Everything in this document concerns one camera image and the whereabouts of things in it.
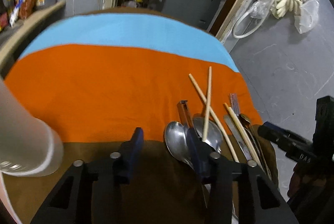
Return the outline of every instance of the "metal bolt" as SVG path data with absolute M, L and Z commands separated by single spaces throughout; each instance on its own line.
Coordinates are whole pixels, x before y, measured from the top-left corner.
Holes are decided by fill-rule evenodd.
M 75 166 L 75 167 L 81 167 L 83 165 L 83 163 L 84 162 L 82 160 L 75 160 L 73 162 L 73 166 Z
M 213 159 L 218 159 L 220 157 L 220 154 L 217 152 L 211 152 L 210 157 Z
M 256 167 L 256 166 L 258 165 L 254 160 L 248 160 L 248 161 L 247 161 L 247 164 L 248 164 L 250 167 Z
M 119 152 L 113 152 L 110 154 L 111 159 L 117 159 L 119 157 L 121 157 L 121 154 Z

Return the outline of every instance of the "wooden chopstick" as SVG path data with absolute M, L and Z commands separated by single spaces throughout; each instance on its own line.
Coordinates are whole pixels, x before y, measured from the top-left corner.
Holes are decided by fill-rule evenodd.
M 261 162 L 260 162 L 260 159 L 258 158 L 258 154 L 256 153 L 255 151 L 255 148 L 249 138 L 249 136 L 247 135 L 245 129 L 243 128 L 241 122 L 239 121 L 237 115 L 234 113 L 233 109 L 231 107 L 229 107 L 227 105 L 227 103 L 225 102 L 224 103 L 224 106 L 226 107 L 226 110 L 228 111 L 228 114 L 230 115 L 231 119 L 233 120 L 234 124 L 236 125 L 241 137 L 243 138 L 243 140 L 245 141 L 248 149 L 249 149 L 249 152 L 251 154 L 251 156 L 253 157 L 253 159 L 255 160 L 255 162 L 262 168 L 263 170 L 263 167 L 261 165 Z
M 208 88 L 207 88 L 207 96 L 206 96 L 204 127 L 203 127 L 203 135 L 202 135 L 203 142 L 205 142 L 208 137 L 210 105 L 211 105 L 211 80 L 212 80 L 212 67 L 210 66 L 209 75 L 208 75 Z
M 206 97 L 203 94 L 201 88 L 199 87 L 199 85 L 197 84 L 195 78 L 192 76 L 191 73 L 189 74 L 189 78 L 190 78 L 191 82 L 193 83 L 193 85 L 195 86 L 195 89 L 197 90 L 197 92 L 198 92 L 199 96 L 201 97 L 202 101 L 204 102 L 204 104 L 206 104 Z M 235 150 L 233 148 L 231 140 L 229 139 L 229 137 L 228 137 L 228 135 L 227 135 L 227 133 L 226 133 L 226 131 L 225 131 L 222 123 L 220 122 L 219 118 L 217 117 L 216 113 L 213 111 L 213 109 L 212 109 L 211 106 L 210 106 L 210 114 L 213 117 L 214 121 L 216 122 L 218 128 L 223 133 L 223 136 L 224 136 L 224 138 L 226 140 L 226 143 L 228 145 L 229 150 L 231 151 L 231 154 L 232 154 L 232 157 L 233 157 L 234 161 L 239 162 L 238 156 L 235 153 Z

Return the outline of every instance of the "black clamp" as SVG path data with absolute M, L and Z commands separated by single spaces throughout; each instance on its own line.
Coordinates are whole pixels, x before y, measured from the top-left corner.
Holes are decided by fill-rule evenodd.
M 121 223 L 120 184 L 129 184 L 144 143 L 141 128 L 110 157 L 76 160 L 51 190 L 31 224 Z
M 298 224 L 283 197 L 256 162 L 229 161 L 199 140 L 193 128 L 186 134 L 191 162 L 201 184 L 211 184 L 205 224 L 232 220 L 232 182 L 238 182 L 239 224 Z

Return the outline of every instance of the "light blue stripe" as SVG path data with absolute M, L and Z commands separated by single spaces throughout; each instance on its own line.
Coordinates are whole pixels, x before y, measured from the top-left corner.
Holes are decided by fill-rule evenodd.
M 44 30 L 20 58 L 69 43 L 146 48 L 223 64 L 238 72 L 215 37 L 181 22 L 148 14 L 104 13 L 68 18 Z

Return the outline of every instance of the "clear plastic bag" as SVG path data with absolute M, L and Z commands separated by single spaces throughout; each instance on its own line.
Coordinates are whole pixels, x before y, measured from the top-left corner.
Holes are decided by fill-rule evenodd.
M 269 13 L 272 3 L 273 0 L 257 0 L 250 8 L 250 16 L 255 19 L 265 18 Z
M 310 31 L 319 20 L 319 0 L 309 0 L 300 6 L 300 16 L 295 16 L 295 27 L 300 34 Z

